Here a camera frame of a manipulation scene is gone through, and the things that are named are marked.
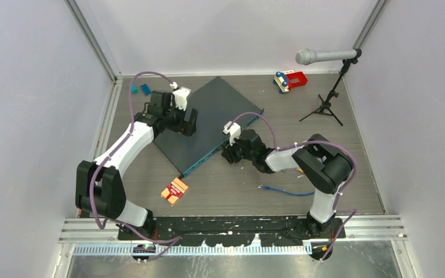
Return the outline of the dark network switch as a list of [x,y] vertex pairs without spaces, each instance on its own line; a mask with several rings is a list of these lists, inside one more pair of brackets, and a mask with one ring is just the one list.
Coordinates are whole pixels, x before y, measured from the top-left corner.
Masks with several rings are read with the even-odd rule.
[[223,133],[226,123],[244,112],[263,113],[263,109],[220,76],[191,93],[188,112],[193,108],[198,110],[198,117],[196,132],[192,136],[164,131],[154,140],[179,171],[180,178],[190,175],[228,142],[228,137]]

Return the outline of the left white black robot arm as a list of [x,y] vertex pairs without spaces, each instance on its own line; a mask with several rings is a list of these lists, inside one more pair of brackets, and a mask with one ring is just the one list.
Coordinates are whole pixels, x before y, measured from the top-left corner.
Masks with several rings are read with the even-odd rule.
[[155,225],[148,220],[152,212],[128,201],[122,177],[137,155],[163,131],[187,137],[194,134],[198,110],[192,109],[185,119],[190,93],[186,87],[152,92],[145,109],[133,116],[126,131],[105,153],[92,162],[80,162],[75,189],[78,209],[130,224],[141,240],[154,234]]

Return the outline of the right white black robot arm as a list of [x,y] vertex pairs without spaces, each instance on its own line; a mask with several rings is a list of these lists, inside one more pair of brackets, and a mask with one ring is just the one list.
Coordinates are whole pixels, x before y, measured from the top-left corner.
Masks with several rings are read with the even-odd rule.
[[356,174],[357,161],[349,151],[320,134],[289,147],[268,148],[253,129],[226,127],[223,133],[229,142],[221,155],[230,164],[248,160],[265,174],[300,168],[315,188],[308,232],[320,238],[330,231],[338,198]]

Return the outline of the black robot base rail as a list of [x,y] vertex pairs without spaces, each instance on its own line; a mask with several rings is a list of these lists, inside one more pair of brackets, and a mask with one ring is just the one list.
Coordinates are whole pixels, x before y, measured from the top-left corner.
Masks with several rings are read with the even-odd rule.
[[175,245],[185,247],[246,247],[254,240],[259,240],[263,247],[298,246],[309,239],[342,239],[345,229],[341,225],[342,219],[335,218],[320,230],[318,224],[297,216],[157,217],[135,232],[126,225],[118,225],[118,239],[140,240],[145,236],[167,246],[178,238]]

